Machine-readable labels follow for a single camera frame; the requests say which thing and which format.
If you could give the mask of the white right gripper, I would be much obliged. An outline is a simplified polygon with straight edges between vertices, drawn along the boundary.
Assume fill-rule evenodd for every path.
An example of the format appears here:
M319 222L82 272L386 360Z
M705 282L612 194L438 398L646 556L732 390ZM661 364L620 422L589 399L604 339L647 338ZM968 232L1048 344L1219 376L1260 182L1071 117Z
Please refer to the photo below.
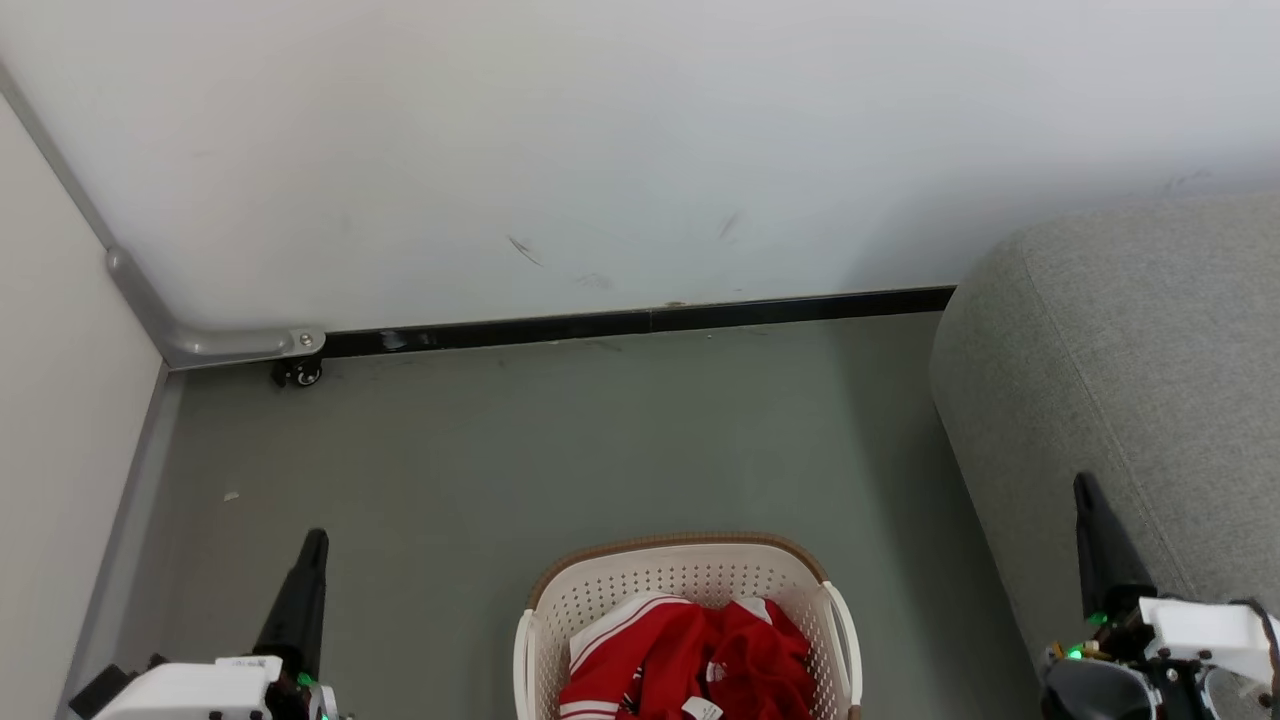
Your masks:
M1251 682L1277 717L1277 619L1254 600L1198 603L1158 591L1094 474L1073 480L1085 620L1097 625L1088 660L1091 719L1220 719L1211 678Z

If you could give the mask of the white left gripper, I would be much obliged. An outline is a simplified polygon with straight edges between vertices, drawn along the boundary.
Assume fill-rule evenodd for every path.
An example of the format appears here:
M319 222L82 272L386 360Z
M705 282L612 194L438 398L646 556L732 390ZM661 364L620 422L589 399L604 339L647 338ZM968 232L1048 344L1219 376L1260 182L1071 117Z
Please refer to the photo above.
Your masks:
M93 719L339 719L321 684L329 538L312 528L253 644L257 656L166 662L143 673L105 667L92 680Z

